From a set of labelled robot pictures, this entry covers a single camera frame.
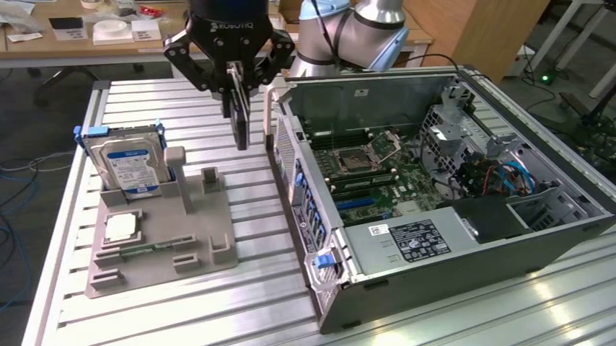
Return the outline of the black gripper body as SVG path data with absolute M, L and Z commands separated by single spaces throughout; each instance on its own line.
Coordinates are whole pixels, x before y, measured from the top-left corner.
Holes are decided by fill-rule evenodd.
M 245 62 L 256 56 L 272 34 L 268 2 L 188 1 L 185 33 L 213 62 Z

